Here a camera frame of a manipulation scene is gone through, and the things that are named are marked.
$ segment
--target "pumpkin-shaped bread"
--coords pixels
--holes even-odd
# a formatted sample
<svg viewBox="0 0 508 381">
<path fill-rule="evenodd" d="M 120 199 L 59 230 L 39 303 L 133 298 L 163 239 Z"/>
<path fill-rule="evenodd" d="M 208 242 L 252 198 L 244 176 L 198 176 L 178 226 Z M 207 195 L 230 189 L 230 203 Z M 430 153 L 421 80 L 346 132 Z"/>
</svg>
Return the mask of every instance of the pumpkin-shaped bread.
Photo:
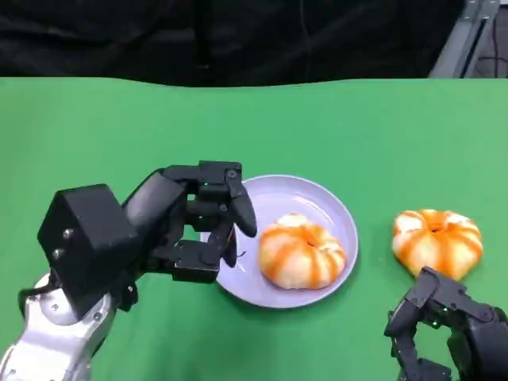
<svg viewBox="0 0 508 381">
<path fill-rule="evenodd" d="M 451 211 L 402 212 L 395 218 L 392 247 L 414 276 L 429 266 L 454 280 L 462 279 L 483 254 L 478 227 Z"/>
<path fill-rule="evenodd" d="M 344 270 L 341 243 L 301 214 L 288 214 L 261 234 L 260 267 L 282 288 L 317 289 L 328 286 Z"/>
</svg>

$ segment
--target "robotic arm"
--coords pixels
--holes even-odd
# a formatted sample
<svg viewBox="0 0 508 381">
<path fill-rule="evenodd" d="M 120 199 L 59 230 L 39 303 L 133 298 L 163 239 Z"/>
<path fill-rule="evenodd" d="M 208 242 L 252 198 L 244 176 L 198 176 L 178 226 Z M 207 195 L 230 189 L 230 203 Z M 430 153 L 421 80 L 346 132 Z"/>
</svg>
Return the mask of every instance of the robotic arm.
<svg viewBox="0 0 508 381">
<path fill-rule="evenodd" d="M 418 322 L 452 330 L 448 349 L 461 381 L 508 380 L 508 321 L 505 313 L 466 295 L 466 287 L 424 267 L 414 287 L 388 314 L 385 336 L 401 366 L 403 381 L 450 381 L 451 370 L 418 359 L 414 335 Z"/>
<path fill-rule="evenodd" d="M 256 235 L 241 164 L 202 161 L 154 171 L 120 205 L 108 186 L 56 192 L 38 240 L 51 268 L 18 301 L 25 330 L 4 355 L 1 381 L 87 381 L 117 309 L 137 302 L 143 274 L 212 283 L 237 261 L 234 225 Z M 210 232 L 182 240 L 184 225 Z"/>
</svg>

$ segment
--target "plate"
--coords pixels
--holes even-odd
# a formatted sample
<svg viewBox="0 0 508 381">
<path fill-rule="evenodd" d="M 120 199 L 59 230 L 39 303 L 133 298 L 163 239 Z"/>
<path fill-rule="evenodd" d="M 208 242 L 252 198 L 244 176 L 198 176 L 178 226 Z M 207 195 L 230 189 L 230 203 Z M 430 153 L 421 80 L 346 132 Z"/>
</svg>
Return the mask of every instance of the plate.
<svg viewBox="0 0 508 381">
<path fill-rule="evenodd" d="M 351 214 L 334 194 L 319 184 L 289 175 L 265 175 L 244 181 L 258 224 L 254 238 L 238 228 L 235 268 L 221 260 L 218 283 L 228 292 L 251 304 L 270 308 L 309 305 L 332 294 L 351 274 L 358 256 L 358 233 Z M 284 214 L 300 213 L 337 237 L 346 254 L 346 266 L 331 285 L 320 290 L 284 290 L 268 281 L 258 265 L 260 234 Z M 208 233 L 202 233 L 205 241 Z"/>
</svg>

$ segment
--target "green tablecloth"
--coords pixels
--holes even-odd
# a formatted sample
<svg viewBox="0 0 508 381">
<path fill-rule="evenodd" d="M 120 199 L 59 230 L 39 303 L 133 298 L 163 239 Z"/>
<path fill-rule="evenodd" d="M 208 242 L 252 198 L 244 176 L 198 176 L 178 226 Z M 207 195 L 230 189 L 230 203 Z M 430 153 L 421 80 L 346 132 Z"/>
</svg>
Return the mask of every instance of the green tablecloth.
<svg viewBox="0 0 508 381">
<path fill-rule="evenodd" d="M 508 310 L 507 99 L 506 81 L 200 90 L 1 79 L 0 349 L 23 325 L 18 289 L 47 269 L 36 234 L 54 191 L 108 183 L 122 200 L 156 167 L 238 160 L 245 177 L 303 176 L 346 204 L 360 232 L 351 278 L 316 305 L 278 311 L 147 275 L 94 358 L 93 380 L 395 379 L 383 329 L 413 282 L 391 253 L 399 211 L 473 217 L 485 255 L 465 284 Z M 447 336 L 423 327 L 421 355 L 451 365 Z"/>
</svg>

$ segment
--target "black curtain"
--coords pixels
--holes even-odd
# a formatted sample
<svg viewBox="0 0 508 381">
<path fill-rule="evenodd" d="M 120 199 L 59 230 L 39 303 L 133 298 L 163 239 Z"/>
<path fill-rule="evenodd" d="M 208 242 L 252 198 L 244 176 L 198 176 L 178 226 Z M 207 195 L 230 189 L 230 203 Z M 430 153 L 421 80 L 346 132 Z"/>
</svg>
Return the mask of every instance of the black curtain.
<svg viewBox="0 0 508 381">
<path fill-rule="evenodd" d="M 464 0 L 2 0 L 0 75 L 181 86 L 418 78 Z"/>
</svg>

